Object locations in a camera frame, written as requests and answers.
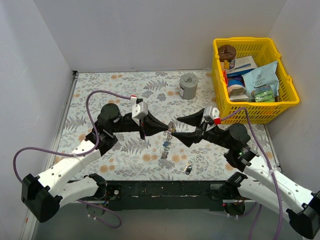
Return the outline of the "black car key fob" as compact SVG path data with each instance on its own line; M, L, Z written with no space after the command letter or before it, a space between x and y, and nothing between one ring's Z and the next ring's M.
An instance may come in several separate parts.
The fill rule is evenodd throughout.
M186 167L185 167L185 169L184 169L185 174L186 174L186 175L190 175L192 169L193 169L193 166L191 165L191 163L190 163L190 162L187 162L187 163L186 163Z

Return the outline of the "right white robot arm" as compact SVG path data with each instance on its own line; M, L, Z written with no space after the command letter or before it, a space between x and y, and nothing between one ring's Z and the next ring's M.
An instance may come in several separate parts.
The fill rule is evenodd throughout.
M219 128L220 112L212 106L177 120L195 127L193 132L172 133L187 147L205 140L228 150L225 159L238 169L227 181L230 198L255 200L278 213L280 221L286 219L302 237L315 238L320 230L320 193L295 183L272 168L265 154L250 148L248 142L254 136L248 134L251 126L233 123L226 129Z

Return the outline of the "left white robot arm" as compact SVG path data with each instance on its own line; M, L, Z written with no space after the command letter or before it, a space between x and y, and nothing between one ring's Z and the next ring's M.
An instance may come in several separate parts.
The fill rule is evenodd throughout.
M21 200L39 222L48 221L61 207L78 199L101 200L106 196L108 183L96 173L82 180L70 180L117 143L115 133L139 132L144 139L169 128L149 112L143 101L134 104L125 115L121 115L116 104L108 103L102 107L94 125L98 132L89 133L70 157L37 176L28 174L23 178Z

